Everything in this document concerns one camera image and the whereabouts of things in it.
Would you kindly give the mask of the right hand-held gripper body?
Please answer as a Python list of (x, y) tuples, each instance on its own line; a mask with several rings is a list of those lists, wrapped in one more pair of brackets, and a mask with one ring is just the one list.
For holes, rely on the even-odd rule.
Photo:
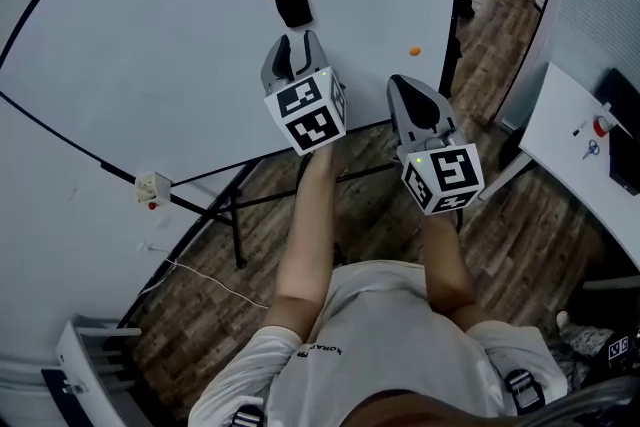
[(458, 129), (400, 145), (401, 179), (425, 216), (463, 209), (485, 188), (475, 144)]

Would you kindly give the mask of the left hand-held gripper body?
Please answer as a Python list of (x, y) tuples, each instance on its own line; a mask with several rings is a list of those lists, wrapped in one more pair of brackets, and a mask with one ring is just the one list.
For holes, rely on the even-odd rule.
[(346, 135), (347, 101), (330, 66), (267, 95), (265, 104), (298, 155)]

